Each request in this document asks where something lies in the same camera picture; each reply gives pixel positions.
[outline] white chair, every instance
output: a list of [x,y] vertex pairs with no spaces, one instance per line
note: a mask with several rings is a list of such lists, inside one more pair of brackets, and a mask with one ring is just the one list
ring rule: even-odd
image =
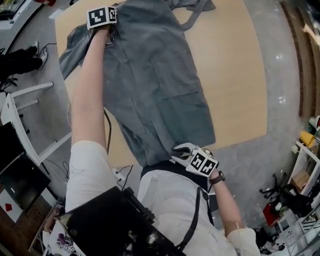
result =
[[32,100],[26,104],[22,104],[18,107],[16,107],[15,103],[15,97],[28,94],[37,90],[42,90],[46,88],[50,88],[54,86],[53,82],[48,82],[40,85],[36,85],[33,87],[29,87],[27,89],[19,90],[13,93],[8,93],[6,96],[4,106],[1,112],[1,121],[2,124],[5,125],[6,123],[11,122],[12,126],[14,127],[16,134],[24,147],[24,150],[26,151],[27,155],[33,160],[33,162],[40,166],[41,163],[50,155],[52,154],[57,148],[59,148],[63,143],[65,143],[70,137],[71,132],[68,133],[66,136],[64,136],[59,141],[55,141],[53,144],[48,146],[42,153],[37,154],[34,147],[32,146],[25,129],[21,123],[18,111],[25,109],[33,104],[38,103],[38,99]]

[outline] yellow object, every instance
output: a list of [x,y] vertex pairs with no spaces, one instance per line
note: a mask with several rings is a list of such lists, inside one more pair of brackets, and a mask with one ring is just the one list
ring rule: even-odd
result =
[[309,132],[302,130],[300,132],[300,140],[303,141],[303,143],[308,147],[311,148],[315,143],[315,136],[310,134]]

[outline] white sleeve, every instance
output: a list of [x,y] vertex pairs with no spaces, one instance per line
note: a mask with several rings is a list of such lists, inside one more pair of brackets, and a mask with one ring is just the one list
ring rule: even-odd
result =
[[71,148],[65,211],[83,205],[117,185],[108,154],[99,143],[83,140]]
[[241,228],[232,231],[226,237],[240,256],[260,256],[256,244],[256,233],[251,228]]
[[47,231],[42,231],[42,242],[45,248],[47,248],[48,244],[49,244],[49,236],[50,233]]

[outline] computer monitor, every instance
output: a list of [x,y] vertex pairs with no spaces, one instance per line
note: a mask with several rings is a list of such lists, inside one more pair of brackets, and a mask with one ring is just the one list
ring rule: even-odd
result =
[[24,153],[2,172],[0,183],[26,213],[49,185],[50,179]]
[[20,143],[11,122],[0,126],[0,173],[13,162],[25,149]]

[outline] concrete floor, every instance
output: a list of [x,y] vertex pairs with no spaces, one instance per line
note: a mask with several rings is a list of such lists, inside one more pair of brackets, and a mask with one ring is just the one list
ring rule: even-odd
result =
[[[261,213],[266,200],[260,188],[272,185],[272,174],[281,170],[290,172],[294,156],[291,147],[297,140],[306,120],[298,117],[299,73],[293,38],[277,0],[244,0],[252,18],[262,52],[267,84],[267,134],[263,137],[232,145],[214,152],[220,169],[234,194],[242,216],[249,227],[264,221]],[[25,48],[35,40],[40,48],[55,43],[54,20],[48,17],[56,10],[65,10],[68,1],[57,0],[55,6],[43,8],[29,23],[12,50]],[[39,99],[38,105],[24,109],[24,121],[30,129],[30,140],[37,152],[70,132],[67,109],[70,103],[58,64],[55,45],[48,46],[49,58],[44,68],[23,75],[19,89],[54,82],[54,87],[23,97],[22,102]],[[54,152],[49,159],[61,168],[62,161],[69,162],[70,140]],[[51,188],[60,197],[66,193],[64,173],[51,162],[44,162],[51,173]],[[129,169],[123,170],[126,175]],[[138,191],[141,167],[135,166],[127,185]],[[218,213],[215,223],[219,227]]]

